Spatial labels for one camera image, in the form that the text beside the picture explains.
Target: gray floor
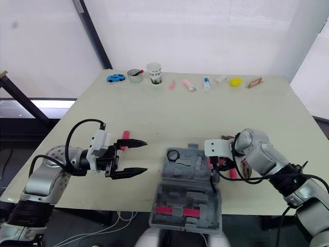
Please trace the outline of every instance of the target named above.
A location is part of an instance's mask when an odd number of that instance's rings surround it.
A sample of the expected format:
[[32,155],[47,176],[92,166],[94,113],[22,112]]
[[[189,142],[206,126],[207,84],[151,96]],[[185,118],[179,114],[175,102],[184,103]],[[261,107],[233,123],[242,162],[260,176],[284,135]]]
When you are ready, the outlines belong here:
[[[320,125],[323,132],[329,136],[329,124]],[[10,147],[13,150],[11,159],[4,171],[0,181],[0,187],[7,187],[12,178],[19,171],[21,166],[32,155],[38,144],[2,144],[1,149]],[[9,150],[3,150],[0,154],[1,170],[9,155]],[[129,218],[130,213],[124,213],[125,218]],[[96,235],[80,239],[66,246],[92,246],[95,244],[107,247],[130,247],[134,246],[139,236],[149,227],[149,214],[139,213],[131,224],[115,233]],[[116,213],[113,212],[112,222],[116,220]],[[125,226],[126,222],[120,221],[119,224],[111,230],[119,229]],[[105,228],[106,226],[94,221],[86,220],[73,216],[58,210],[54,210],[48,223],[48,231],[44,236],[44,246],[53,246],[54,244],[76,234],[90,233]],[[233,216],[223,215],[223,229],[227,235],[232,247],[263,247],[274,246],[276,239],[276,230],[261,230],[259,216]],[[172,246],[205,246],[203,239],[199,234],[171,232]],[[280,241],[281,247],[286,246],[308,246],[301,232],[296,226],[282,228]]]

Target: open tool case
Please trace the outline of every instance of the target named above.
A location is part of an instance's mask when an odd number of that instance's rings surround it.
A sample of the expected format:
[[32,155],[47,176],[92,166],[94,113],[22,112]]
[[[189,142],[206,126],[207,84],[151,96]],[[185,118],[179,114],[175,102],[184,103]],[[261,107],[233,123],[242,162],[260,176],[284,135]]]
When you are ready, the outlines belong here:
[[[176,161],[168,153],[179,153]],[[221,195],[210,184],[211,169],[201,150],[170,148],[156,191],[150,226],[186,232],[215,234],[222,231]],[[213,174],[213,182],[220,180]]]

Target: white wall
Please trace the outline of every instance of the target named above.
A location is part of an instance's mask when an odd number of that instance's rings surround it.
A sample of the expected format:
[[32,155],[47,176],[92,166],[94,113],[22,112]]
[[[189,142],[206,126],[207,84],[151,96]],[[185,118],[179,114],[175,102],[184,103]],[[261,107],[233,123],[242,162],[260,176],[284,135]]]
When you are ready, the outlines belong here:
[[309,112],[329,119],[329,21],[291,82]]
[[267,75],[299,0],[85,0],[114,68]]
[[0,70],[28,97],[76,98],[102,70],[72,1],[1,0],[0,14]]

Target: metal frame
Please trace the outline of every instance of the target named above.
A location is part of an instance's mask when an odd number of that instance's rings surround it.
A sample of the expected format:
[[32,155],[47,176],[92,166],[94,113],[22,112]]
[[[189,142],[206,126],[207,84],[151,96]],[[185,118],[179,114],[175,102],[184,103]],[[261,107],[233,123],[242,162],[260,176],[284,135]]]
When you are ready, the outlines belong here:
[[26,97],[26,95],[6,76],[7,71],[0,75],[0,88],[3,87],[18,103],[31,113],[44,127],[51,130],[55,124]]
[[86,31],[88,38],[93,45],[93,48],[97,54],[97,57],[99,61],[101,62],[104,69],[110,68],[113,69],[107,54],[104,50],[104,47],[102,45],[102,42],[100,41],[98,34],[96,32],[96,29],[93,25],[93,21],[90,18],[90,15],[88,13],[87,7],[83,0],[72,0],[74,3],[74,6],[76,7],[77,13],[79,15],[79,18],[82,22],[82,25],[84,27],[84,30]]

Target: black wire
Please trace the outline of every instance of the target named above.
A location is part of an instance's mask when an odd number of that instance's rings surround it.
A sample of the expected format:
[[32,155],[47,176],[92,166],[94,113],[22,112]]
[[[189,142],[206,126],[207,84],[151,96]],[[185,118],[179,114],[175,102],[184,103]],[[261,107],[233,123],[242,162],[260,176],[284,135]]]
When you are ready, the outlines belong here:
[[267,176],[263,176],[261,178],[249,178],[249,179],[231,179],[228,178],[224,175],[222,175],[220,173],[220,171],[216,170],[216,172],[218,173],[218,175],[225,180],[228,181],[245,181],[245,180],[249,180],[249,181],[253,181],[253,180],[266,180],[266,179],[273,179],[273,178],[287,178],[287,177],[305,177],[305,178],[309,178],[309,179],[316,179],[318,181],[320,181],[324,187],[326,188],[327,192],[329,193],[329,185],[328,183],[323,180],[322,178],[315,176],[315,175],[311,175],[311,174],[302,174],[302,173],[287,173],[287,174],[273,174],[273,175],[267,175]]
[[65,162],[66,162],[67,170],[73,169],[73,165],[71,164],[71,161],[68,157],[68,147],[70,145],[72,135],[73,135],[74,131],[76,130],[76,128],[85,122],[99,122],[101,124],[100,129],[101,130],[105,129],[104,122],[101,120],[98,120],[98,119],[85,119],[85,120],[78,122],[76,125],[73,126],[73,128],[71,129],[71,131],[69,132],[69,134],[67,136],[66,143],[65,143]]
[[238,133],[238,134],[235,136],[234,141],[233,141],[233,144],[232,144],[232,157],[233,157],[233,163],[234,163],[234,165],[235,165],[236,171],[237,171],[237,173],[239,174],[239,176],[241,177],[241,179],[242,179],[243,181],[245,181],[246,183],[248,183],[248,184],[259,184],[259,183],[261,183],[263,180],[259,179],[258,181],[251,182],[251,181],[249,181],[248,179],[246,179],[244,176],[242,176],[242,174],[241,174],[239,168],[237,167],[237,163],[236,163],[236,160],[235,160],[235,155],[236,155],[235,143],[236,143],[236,140],[237,140],[237,138],[239,137],[239,135],[240,135],[240,133]]
[[60,166],[63,168],[63,170],[65,170],[65,166],[60,163],[58,160],[55,160],[54,158],[52,157],[49,157],[49,156],[46,156],[46,155],[43,155],[43,154],[39,154],[37,156],[35,156],[31,162],[31,166],[30,166],[30,170],[29,170],[29,177],[31,176],[31,174],[33,173],[33,170],[34,170],[34,165],[35,165],[35,162],[38,158],[45,158],[46,160],[49,160],[49,161],[52,161],[54,162],[56,165]]
[[277,233],[277,240],[276,240],[276,247],[279,247],[279,242],[280,242],[280,232],[281,232],[281,227],[282,227],[282,223],[283,223],[283,219],[284,216],[287,214],[287,212],[289,211],[290,207],[286,208],[286,210],[282,213],[281,217],[280,217],[280,223],[278,226],[278,233]]
[[216,193],[216,188],[213,182],[213,178],[212,178],[212,173],[213,173],[214,169],[211,169],[211,175],[210,175],[210,184],[211,184],[211,188],[214,191],[214,193]]
[[9,154],[9,156],[8,156],[8,158],[7,158],[6,162],[5,162],[5,164],[4,164],[4,167],[2,168],[0,178],[2,178],[3,175],[5,174],[6,166],[7,166],[7,164],[9,163],[9,160],[10,160],[10,158],[11,158],[11,156],[12,156],[12,152],[13,152],[12,148],[3,148],[3,149],[0,150],[0,152],[2,152],[2,151],[5,150],[5,149],[9,149],[9,150],[10,150],[10,154]]

